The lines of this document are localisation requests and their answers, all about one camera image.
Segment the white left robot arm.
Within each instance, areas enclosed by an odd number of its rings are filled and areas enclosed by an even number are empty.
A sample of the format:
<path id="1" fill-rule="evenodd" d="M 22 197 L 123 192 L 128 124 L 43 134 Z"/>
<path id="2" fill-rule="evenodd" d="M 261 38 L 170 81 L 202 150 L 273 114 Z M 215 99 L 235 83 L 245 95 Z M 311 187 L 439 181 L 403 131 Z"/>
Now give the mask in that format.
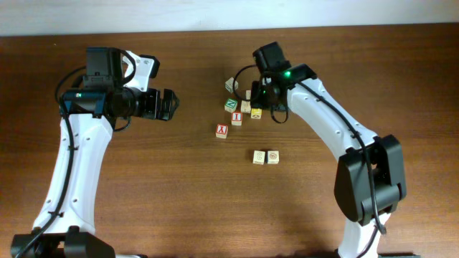
<path id="1" fill-rule="evenodd" d="M 51 184 L 29 234 L 14 235 L 11 256 L 118 257 L 95 235 L 95 197 L 119 119 L 168 121 L 179 106 L 172 90 L 150 88 L 160 62 L 115 47 L 89 47 L 86 64 L 71 71 L 71 89 L 55 91 L 60 147 Z"/>

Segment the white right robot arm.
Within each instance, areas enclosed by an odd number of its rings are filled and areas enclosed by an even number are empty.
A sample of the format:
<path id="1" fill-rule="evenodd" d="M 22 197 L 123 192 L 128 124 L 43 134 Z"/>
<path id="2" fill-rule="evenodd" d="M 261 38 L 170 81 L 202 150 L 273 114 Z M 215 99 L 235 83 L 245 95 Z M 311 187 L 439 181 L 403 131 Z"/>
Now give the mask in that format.
<path id="1" fill-rule="evenodd" d="M 407 195 L 402 146 L 380 137 L 343 109 L 306 64 L 293 66 L 277 42 L 253 54 L 260 79 L 253 107 L 294 113 L 326 144 L 337 160 L 333 194 L 346 217 L 337 257 L 378 257 L 385 224 Z"/>

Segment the yellow top wooden block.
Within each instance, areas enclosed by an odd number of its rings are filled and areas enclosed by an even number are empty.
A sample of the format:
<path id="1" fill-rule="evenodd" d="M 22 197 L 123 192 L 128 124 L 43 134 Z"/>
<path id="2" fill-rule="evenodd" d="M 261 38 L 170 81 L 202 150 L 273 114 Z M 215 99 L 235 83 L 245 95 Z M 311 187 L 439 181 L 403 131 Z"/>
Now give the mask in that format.
<path id="1" fill-rule="evenodd" d="M 262 109 L 260 108 L 251 109 L 250 117 L 252 119 L 260 119 L 262 117 Z"/>

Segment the blue L wooden block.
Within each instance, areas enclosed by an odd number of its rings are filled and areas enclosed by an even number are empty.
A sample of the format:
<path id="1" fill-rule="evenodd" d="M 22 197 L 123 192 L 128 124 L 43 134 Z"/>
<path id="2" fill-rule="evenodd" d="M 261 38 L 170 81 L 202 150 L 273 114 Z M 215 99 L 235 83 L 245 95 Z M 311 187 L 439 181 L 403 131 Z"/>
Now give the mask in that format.
<path id="1" fill-rule="evenodd" d="M 261 150 L 255 150 L 253 153 L 252 162 L 254 164 L 263 165 L 265 163 L 266 152 Z"/>

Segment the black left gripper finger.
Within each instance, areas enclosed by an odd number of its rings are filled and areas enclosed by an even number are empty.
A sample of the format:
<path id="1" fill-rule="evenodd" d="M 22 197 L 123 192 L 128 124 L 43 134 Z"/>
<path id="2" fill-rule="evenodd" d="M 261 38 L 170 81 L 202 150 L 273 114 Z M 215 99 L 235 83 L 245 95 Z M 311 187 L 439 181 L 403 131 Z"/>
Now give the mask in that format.
<path id="1" fill-rule="evenodd" d="M 169 120 L 173 118 L 174 113 L 176 112 L 178 107 L 179 107 L 178 103 L 175 103 L 173 106 L 171 106 L 170 111 L 169 111 Z"/>
<path id="2" fill-rule="evenodd" d="M 179 98 L 173 90 L 165 89 L 164 90 L 164 102 L 168 105 L 178 105 Z"/>

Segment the red C wooden block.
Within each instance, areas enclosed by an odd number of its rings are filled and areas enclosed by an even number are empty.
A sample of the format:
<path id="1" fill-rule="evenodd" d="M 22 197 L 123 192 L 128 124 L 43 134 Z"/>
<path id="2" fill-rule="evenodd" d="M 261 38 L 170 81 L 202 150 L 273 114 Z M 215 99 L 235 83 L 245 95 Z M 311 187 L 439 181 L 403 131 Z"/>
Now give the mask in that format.
<path id="1" fill-rule="evenodd" d="M 267 152 L 267 163 L 268 164 L 278 164 L 280 160 L 280 155 L 278 150 L 269 150 Z"/>

